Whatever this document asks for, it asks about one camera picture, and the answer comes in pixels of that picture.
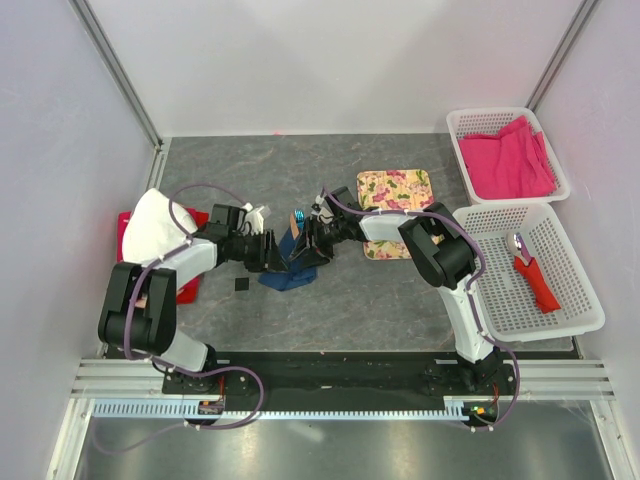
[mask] cable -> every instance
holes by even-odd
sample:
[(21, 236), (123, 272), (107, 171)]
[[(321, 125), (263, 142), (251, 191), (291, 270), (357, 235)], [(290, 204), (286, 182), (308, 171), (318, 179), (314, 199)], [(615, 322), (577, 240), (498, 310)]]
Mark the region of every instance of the cable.
[[(504, 415), (496, 420), (496, 422), (493, 424), (493, 426), (497, 426), (500, 425), (510, 414), (511, 411), (513, 410), (513, 407), (516, 404), (516, 401), (518, 399), (518, 395), (520, 395), (520, 366), (518, 365), (518, 359), (516, 358), (516, 354), (515, 352), (509, 348), (508, 346), (506, 346), (505, 344), (503, 344), (502, 342), (498, 342), (497, 340), (494, 340), (493, 338), (491, 338), (483, 329), (482, 327), (482, 323), (480, 322), (480, 317), (478, 315), (478, 309), (476, 307), (476, 303), (475, 300), (473, 299), (473, 294), (471, 291), (471, 287), (473, 286), (473, 283), (476, 282), (478, 280), (478, 278), (480, 278), (480, 276), (487, 270), (487, 261), (484, 257), (484, 254), (482, 253), (482, 250), (480, 250), (480, 247), (478, 246), (478, 244), (476, 243), (475, 240), (473, 240), (473, 238), (471, 238), (471, 236), (464, 231), (464, 229), (458, 225), (456, 222), (451, 221), (450, 219), (448, 219), (447, 217), (434, 213), (434, 212), (424, 212), (421, 210), (418, 211), (409, 211), (409, 210), (374, 210), (374, 211), (362, 211), (362, 210), (355, 210), (353, 208), (349, 208), (346, 205), (343, 205), (342, 203), (340, 203), (338, 201), (338, 199), (331, 194), (331, 192), (329, 191), (329, 189), (326, 186), (322, 186), (322, 193), (321, 195), (326, 195), (327, 197), (329, 197), (329, 199), (331, 199), (331, 201), (333, 203), (336, 204), (336, 206), (338, 206), (339, 208), (341, 208), (342, 210), (344, 210), (345, 212), (351, 213), (353, 215), (361, 215), (361, 216), (367, 216), (367, 215), (390, 215), (390, 214), (395, 214), (395, 215), (412, 215), (412, 216), (418, 216), (418, 217), (429, 217), (429, 218), (435, 218), (436, 220), (439, 220), (441, 222), (443, 222), (444, 224), (448, 225), (449, 227), (453, 228), (456, 232), (458, 232), (460, 234), (460, 236), (462, 238), (464, 238), (464, 240), (469, 244), (469, 246), (473, 249), (473, 251), (476, 253), (478, 260), (480, 261), (480, 268), (478, 269), (478, 271), (469, 279), (469, 281), (467, 282), (466, 285), (466, 290), (467, 290), (467, 297), (469, 298), (469, 302), (471, 304), (471, 312), (473, 313), (473, 319), (475, 321), (476, 327), (478, 329), (478, 332), (482, 335), (482, 337), (489, 342), (491, 345), (493, 345), (494, 347), (499, 348), (500, 350), (503, 350), (505, 352), (507, 352), (509, 354), (509, 356), (511, 357), (511, 359), (513, 360), (513, 371), (515, 374), (515, 381), (516, 381), (516, 387), (515, 387), (515, 392), (513, 394), (513, 397), (511, 399), (511, 402), (509, 403), (509, 406), (507, 407), (507, 411), (504, 412)], [(493, 426), (489, 427), (477, 427), (476, 431), (480, 430), (480, 431), (489, 431), (490, 429), (493, 429)]]
[[(210, 188), (214, 188), (220, 191), (223, 191), (229, 195), (231, 195), (233, 198), (235, 198), (236, 200), (238, 200), (238, 202), (240, 202), (242, 205), (246, 205), (247, 202), (245, 202), (241, 197), (239, 197), (238, 195), (236, 195), (235, 193), (231, 192), (230, 190), (226, 189), (225, 187), (221, 187), (218, 185), (214, 185), (214, 184), (210, 184), (210, 183), (198, 183), (198, 184), (193, 184), (193, 185), (187, 185), (185, 187), (182, 187), (181, 189), (179, 189), (177, 192), (175, 192), (170, 198), (169, 198), (169, 215), (171, 216), (171, 219), (173, 220), (173, 222), (176, 224), (176, 226), (186, 235), (186, 243), (174, 248), (173, 250), (171, 250), (170, 252), (166, 253), (165, 255), (153, 260), (151, 263), (149, 263), (149, 265), (147, 265), (145, 267), (145, 269), (140, 273), (140, 276), (137, 278), (136, 283), (133, 287), (133, 292), (131, 293), (131, 298), (129, 299), (129, 306), (127, 308), (127, 315), (125, 317), (125, 327), (124, 327), (124, 341), (123, 341), (123, 350), (124, 350), (124, 354), (125, 357), (128, 360), (150, 360), (154, 366), (154, 368), (156, 370), (160, 370), (156, 363), (163, 365), (164, 367), (166, 367), (167, 369), (174, 369), (175, 371), (178, 371), (184, 375), (193, 377), (193, 378), (205, 378), (205, 377), (210, 377), (210, 376), (214, 376), (214, 375), (219, 375), (222, 373), (226, 373), (226, 372), (243, 372), (246, 373), (248, 375), (250, 375), (251, 377), (253, 377), (255, 379), (255, 381), (258, 384), (258, 389), (260, 390), (260, 396), (258, 398), (258, 403), (256, 405), (256, 407), (253, 409), (253, 411), (251, 413), (249, 413), (249, 415), (247, 415), (245, 418), (238, 420), (236, 422), (232, 422), (232, 423), (228, 423), (228, 424), (224, 424), (224, 425), (196, 425), (194, 426), (194, 428), (196, 428), (197, 430), (230, 430), (233, 428), (238, 428), (238, 427), (242, 427), (244, 425), (249, 424), (250, 422), (252, 422), (256, 415), (258, 415), (258, 413), (260, 412), (260, 409), (262, 408), (262, 404), (264, 403), (264, 384), (262, 383), (262, 380), (260, 379), (260, 377), (258, 376), (257, 373), (255, 373), (253, 370), (250, 370), (248, 368), (245, 367), (240, 367), (240, 366), (230, 366), (230, 367), (223, 367), (223, 368), (217, 368), (214, 370), (210, 370), (207, 372), (192, 372), (190, 370), (186, 370), (184, 368), (180, 368), (176, 365), (172, 365), (169, 362), (164, 361), (163, 359), (159, 358), (159, 357), (154, 357), (151, 355), (140, 355), (137, 353), (134, 353), (131, 350), (131, 328), (132, 328), (132, 324), (133, 324), (133, 314), (135, 312), (135, 308), (136, 308), (136, 301), (138, 300), (138, 297), (140, 296), (140, 290), (142, 289), (142, 285), (144, 284), (145, 279), (147, 278), (147, 276), (149, 275), (149, 273), (151, 272), (151, 270), (153, 270), (156, 266), (160, 265), (162, 262), (164, 262), (166, 259), (173, 257), (174, 255), (177, 255), (180, 252), (183, 252), (184, 250), (186, 250), (187, 248), (189, 248), (191, 246), (191, 241), (193, 239), (193, 235), (185, 228), (183, 227), (180, 222), (178, 222), (178, 219), (175, 217), (174, 213), (173, 213), (173, 203), (174, 203), (174, 198), (176, 197), (176, 195), (178, 195), (180, 192), (187, 190), (189, 188), (194, 188), (194, 187), (210, 187)], [(92, 442), (93, 445), (96, 447), (96, 449), (105, 454), (105, 455), (119, 455), (122, 453), (127, 453), (137, 447), (139, 447), (140, 445), (144, 445), (145, 443), (159, 437), (160, 435), (163, 435), (164, 433), (170, 432), (176, 428), (182, 427), (184, 426), (184, 423), (176, 423), (173, 425), (170, 425), (168, 427), (165, 427), (161, 430), (158, 430), (157, 432), (155, 432), (154, 434), (148, 436), (147, 438), (144, 438), (142, 440), (140, 440), (139, 442), (134, 443), (133, 445), (120, 449), (120, 450), (108, 450), (104, 447), (102, 447), (100, 445), (100, 443), (97, 440), (96, 434), (95, 434), (95, 426), (92, 428), (92, 432), (91, 432), (91, 438), (92, 438)]]
[(232, 192), (228, 188), (223, 187), (221, 185), (216, 185), (215, 183), (194, 183), (191, 185), (185, 185), (184, 187), (180, 188), (169, 198), (169, 216), (171, 217), (171, 220), (173, 220), (173, 223), (176, 224), (176, 227), (178, 227), (180, 231), (187, 236), (188, 240), (193, 238), (193, 234), (189, 230), (187, 230), (184, 226), (182, 226), (182, 224), (180, 224), (180, 222), (176, 218), (175, 214), (173, 213), (173, 202), (175, 201), (176, 196), (180, 192), (183, 192), (185, 190), (189, 190), (190, 188), (195, 188), (195, 187), (208, 187), (208, 188), (213, 188), (214, 190), (220, 190), (221, 192), (224, 192), (227, 195), (235, 198), (238, 202), (240, 202), (240, 205), (247, 204), (247, 202), (239, 195), (236, 195), (234, 192)]
[(168, 427), (164, 427), (164, 428), (158, 430), (157, 432), (152, 433), (148, 437), (143, 438), (139, 442), (136, 442), (133, 445), (129, 445), (126, 448), (120, 448), (118, 450), (109, 450), (108, 448), (105, 448), (102, 445), (100, 445), (100, 442), (98, 441), (98, 436), (96, 434), (97, 427), (96, 427), (96, 424), (93, 423), (91, 425), (91, 442), (93, 443), (93, 446), (96, 448), (96, 450), (98, 450), (103, 455), (109, 455), (109, 456), (121, 455), (123, 453), (130, 452), (131, 450), (134, 450), (134, 449), (138, 448), (139, 446), (150, 442), (151, 440), (155, 440), (160, 435), (164, 435), (165, 433), (168, 433), (168, 432), (170, 432), (172, 430), (176, 430), (177, 428), (180, 428), (180, 427), (184, 427), (184, 423), (173, 423), (173, 424), (169, 425)]

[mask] white cloth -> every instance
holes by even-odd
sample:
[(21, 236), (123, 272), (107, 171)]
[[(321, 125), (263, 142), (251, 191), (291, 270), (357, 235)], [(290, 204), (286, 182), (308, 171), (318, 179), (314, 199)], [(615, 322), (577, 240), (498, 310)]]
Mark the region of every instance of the white cloth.
[[(189, 212), (177, 203), (173, 204), (173, 213), (190, 233), (198, 229)], [(154, 260), (181, 245), (185, 238), (171, 220), (169, 199), (152, 188), (140, 198), (129, 219), (122, 239), (122, 258), (132, 263)]]

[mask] red handle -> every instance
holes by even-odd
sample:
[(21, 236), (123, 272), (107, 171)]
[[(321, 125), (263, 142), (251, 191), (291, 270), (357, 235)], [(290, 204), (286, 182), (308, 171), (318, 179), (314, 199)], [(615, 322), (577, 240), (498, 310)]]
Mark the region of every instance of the red handle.
[(533, 294), (536, 296), (536, 305), (540, 309), (542, 313), (551, 313), (555, 310), (559, 310), (560, 304), (556, 300), (556, 297), (553, 295), (547, 283), (544, 281), (544, 277), (542, 276), (542, 272), (540, 271), (540, 266), (538, 262), (534, 258), (531, 260), (531, 263), (527, 266), (519, 257), (514, 257), (515, 262), (513, 266), (515, 269), (527, 279), (529, 282), (529, 286), (531, 290), (533, 290)]

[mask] pink cloth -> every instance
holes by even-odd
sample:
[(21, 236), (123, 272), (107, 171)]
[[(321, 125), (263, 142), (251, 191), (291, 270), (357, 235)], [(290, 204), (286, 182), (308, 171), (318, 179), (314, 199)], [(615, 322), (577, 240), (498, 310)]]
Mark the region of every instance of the pink cloth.
[(544, 197), (556, 189), (542, 132), (534, 135), (524, 116), (497, 135), (467, 135), (458, 145), (480, 198)]

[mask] white plastic basket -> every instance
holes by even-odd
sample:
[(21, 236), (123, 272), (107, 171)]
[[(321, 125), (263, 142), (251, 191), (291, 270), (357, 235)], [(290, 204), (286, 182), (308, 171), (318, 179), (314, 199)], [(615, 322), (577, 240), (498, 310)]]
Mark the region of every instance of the white plastic basket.
[(482, 203), (488, 204), (504, 204), (504, 203), (531, 203), (531, 202), (553, 202), (556, 200), (564, 200), (569, 196), (570, 188), (567, 182), (564, 172), (558, 163), (558, 158), (553, 152), (553, 148), (547, 140), (547, 136), (543, 132), (544, 142), (546, 145), (547, 155), (549, 157), (549, 167), (553, 172), (555, 178), (556, 190), (547, 195), (546, 197), (532, 197), (532, 198), (505, 198), (496, 200), (487, 200), (478, 196), (473, 189), (469, 172), (464, 164), (464, 158), (458, 145), (458, 139), (463, 138), (465, 135), (472, 133), (484, 133), (487, 135), (495, 135), (498, 131), (511, 123), (516, 118), (524, 115), (529, 124), (533, 127), (533, 131), (538, 133), (542, 131), (542, 127), (538, 122), (535, 114), (528, 108), (520, 107), (496, 107), (496, 108), (469, 108), (466, 110), (455, 110), (447, 115), (447, 125), (449, 127), (449, 134), (451, 135), (451, 142), (456, 152), (458, 159), (458, 168), (464, 179), (464, 187), (467, 191), (467, 197), (472, 205), (478, 205)]
[[(478, 280), (487, 327), (498, 340), (531, 341), (580, 335), (604, 324), (604, 311), (557, 215), (547, 203), (475, 205), (456, 220), (480, 246), (487, 271)], [(562, 307), (543, 314), (527, 281), (513, 267), (506, 234), (522, 234)]]

